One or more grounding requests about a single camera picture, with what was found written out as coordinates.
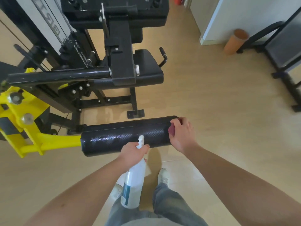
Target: jeans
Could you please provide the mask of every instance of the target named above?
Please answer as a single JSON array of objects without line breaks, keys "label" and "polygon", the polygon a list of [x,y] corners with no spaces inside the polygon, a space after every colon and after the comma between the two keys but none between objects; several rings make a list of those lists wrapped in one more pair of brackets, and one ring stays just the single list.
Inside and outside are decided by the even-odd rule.
[{"label": "jeans", "polygon": [[117,198],[112,206],[105,226],[121,226],[132,220],[141,218],[167,218],[183,226],[208,226],[206,222],[187,205],[184,199],[175,191],[168,188],[165,183],[160,183],[153,194],[154,212],[127,209]]}]

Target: white spray bottle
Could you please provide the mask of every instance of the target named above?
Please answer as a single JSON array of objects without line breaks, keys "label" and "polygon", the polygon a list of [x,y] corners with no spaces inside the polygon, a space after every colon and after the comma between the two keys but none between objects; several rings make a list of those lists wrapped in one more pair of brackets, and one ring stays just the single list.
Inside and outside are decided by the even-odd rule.
[{"label": "white spray bottle", "polygon": [[[139,136],[138,149],[142,148],[144,144],[144,136]],[[124,179],[124,185],[121,196],[121,204],[128,208],[137,208],[140,204],[141,190],[144,182],[146,162],[142,159],[135,166],[131,167],[126,172],[126,178]]]}]

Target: white sneaker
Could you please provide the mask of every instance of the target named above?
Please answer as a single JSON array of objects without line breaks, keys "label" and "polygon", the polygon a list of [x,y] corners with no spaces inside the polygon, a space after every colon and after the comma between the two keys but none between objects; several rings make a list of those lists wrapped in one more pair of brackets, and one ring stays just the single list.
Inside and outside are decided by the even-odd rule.
[{"label": "white sneaker", "polygon": [[167,169],[162,168],[158,175],[158,185],[163,182],[166,185],[169,185],[169,172]]},{"label": "white sneaker", "polygon": [[114,188],[112,189],[110,193],[110,197],[113,198],[114,201],[117,200],[122,195],[123,187],[119,184],[115,184]]}]

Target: foam roller pad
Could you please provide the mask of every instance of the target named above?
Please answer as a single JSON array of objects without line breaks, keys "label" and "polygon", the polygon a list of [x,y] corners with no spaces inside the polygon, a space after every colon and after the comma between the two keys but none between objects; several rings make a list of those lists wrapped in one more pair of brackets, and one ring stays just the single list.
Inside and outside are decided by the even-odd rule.
[{"label": "foam roller pad", "polygon": [[151,148],[170,145],[168,128],[177,116],[125,121],[112,124],[87,126],[81,135],[85,156],[97,156],[120,152],[128,142],[138,142],[144,135],[144,144]]}]

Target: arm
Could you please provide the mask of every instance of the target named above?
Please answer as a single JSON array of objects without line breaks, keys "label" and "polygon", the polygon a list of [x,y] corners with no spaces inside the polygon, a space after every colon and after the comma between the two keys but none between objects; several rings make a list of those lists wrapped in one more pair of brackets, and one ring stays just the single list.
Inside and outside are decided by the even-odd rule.
[{"label": "arm", "polygon": [[92,225],[118,178],[136,165],[149,149],[149,145],[141,149],[137,149],[137,145],[137,142],[124,145],[115,160],[54,198],[24,226]]},{"label": "arm", "polygon": [[187,118],[171,120],[171,144],[201,172],[241,225],[300,225],[301,204],[270,183],[200,147]]}]

